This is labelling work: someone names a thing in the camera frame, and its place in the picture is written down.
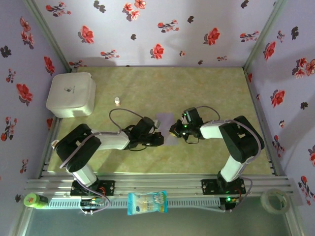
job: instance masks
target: tape roll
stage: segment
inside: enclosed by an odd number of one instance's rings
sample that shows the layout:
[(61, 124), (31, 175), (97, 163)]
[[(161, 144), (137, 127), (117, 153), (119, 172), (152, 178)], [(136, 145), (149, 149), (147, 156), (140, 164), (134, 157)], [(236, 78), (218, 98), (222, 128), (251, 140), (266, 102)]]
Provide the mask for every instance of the tape roll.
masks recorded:
[(284, 214), (290, 208), (288, 195), (276, 188), (265, 191), (260, 201), (264, 209), (271, 214)]

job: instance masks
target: blue snack packet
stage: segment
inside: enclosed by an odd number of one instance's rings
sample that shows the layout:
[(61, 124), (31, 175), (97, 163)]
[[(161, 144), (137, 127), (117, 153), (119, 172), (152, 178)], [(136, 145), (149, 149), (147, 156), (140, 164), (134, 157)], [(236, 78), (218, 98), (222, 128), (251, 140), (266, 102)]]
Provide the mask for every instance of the blue snack packet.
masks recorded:
[(128, 215), (137, 215), (149, 212), (167, 213), (167, 193), (159, 191), (156, 193), (129, 193)]

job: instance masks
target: small bottle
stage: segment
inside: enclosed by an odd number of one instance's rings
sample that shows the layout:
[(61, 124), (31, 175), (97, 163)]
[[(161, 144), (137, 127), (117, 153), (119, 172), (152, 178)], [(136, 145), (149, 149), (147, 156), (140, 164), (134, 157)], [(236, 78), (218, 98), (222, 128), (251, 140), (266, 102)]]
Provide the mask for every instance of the small bottle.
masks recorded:
[(120, 106), (120, 99), (118, 97), (115, 97), (115, 104), (117, 107)]

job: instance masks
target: white cylindrical object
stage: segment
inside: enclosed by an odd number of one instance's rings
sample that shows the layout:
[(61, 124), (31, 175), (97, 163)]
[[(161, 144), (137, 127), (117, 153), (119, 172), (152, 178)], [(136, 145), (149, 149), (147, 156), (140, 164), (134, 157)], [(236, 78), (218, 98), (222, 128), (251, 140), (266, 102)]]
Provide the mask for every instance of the white cylindrical object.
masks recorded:
[(73, 172), (72, 174), (77, 178), (77, 180), (79, 180), (87, 187), (92, 185), (97, 180), (96, 175), (88, 164), (86, 164), (78, 171)]
[[(270, 197), (277, 197), (279, 200), (280, 207), (276, 209), (270, 202)], [(260, 198), (261, 204), (264, 209), (271, 214), (284, 214), (290, 208), (290, 201), (288, 195), (276, 188), (265, 191)]]
[(116, 104), (116, 106), (120, 106), (120, 99), (119, 99), (119, 97), (115, 97), (115, 104)]

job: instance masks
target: purple wall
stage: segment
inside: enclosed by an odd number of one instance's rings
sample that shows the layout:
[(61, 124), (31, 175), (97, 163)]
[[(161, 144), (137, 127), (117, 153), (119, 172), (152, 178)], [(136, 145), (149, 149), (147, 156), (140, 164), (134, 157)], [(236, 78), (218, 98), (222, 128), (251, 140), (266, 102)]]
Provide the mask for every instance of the purple wall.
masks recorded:
[(273, 149), (301, 196), (310, 235), (315, 225), (315, 25), (312, 0), (288, 1), (249, 68)]
[(2, 1), (0, 22), (0, 234), (9, 235), (26, 180), (37, 177), (51, 80), (65, 68), (22, 1)]

